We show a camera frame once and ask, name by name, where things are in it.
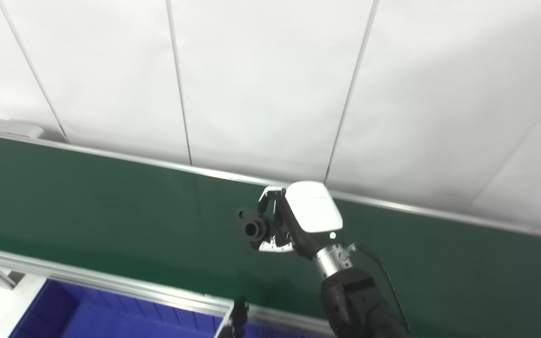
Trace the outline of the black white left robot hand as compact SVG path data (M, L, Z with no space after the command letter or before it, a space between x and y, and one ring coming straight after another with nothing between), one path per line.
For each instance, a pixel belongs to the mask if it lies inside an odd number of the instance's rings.
M244 326L248 321L249 304L245 297L240 297L229 306L221 320L215 338L244 338Z

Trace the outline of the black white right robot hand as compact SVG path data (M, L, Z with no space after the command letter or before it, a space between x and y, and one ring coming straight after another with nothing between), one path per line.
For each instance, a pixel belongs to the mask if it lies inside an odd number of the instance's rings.
M295 252L313 261L318 252L337 241L343 217L328 188L318 181L299 181L287 187L268 186L258 199L264 216L273 204L271 234L256 246L260 252Z

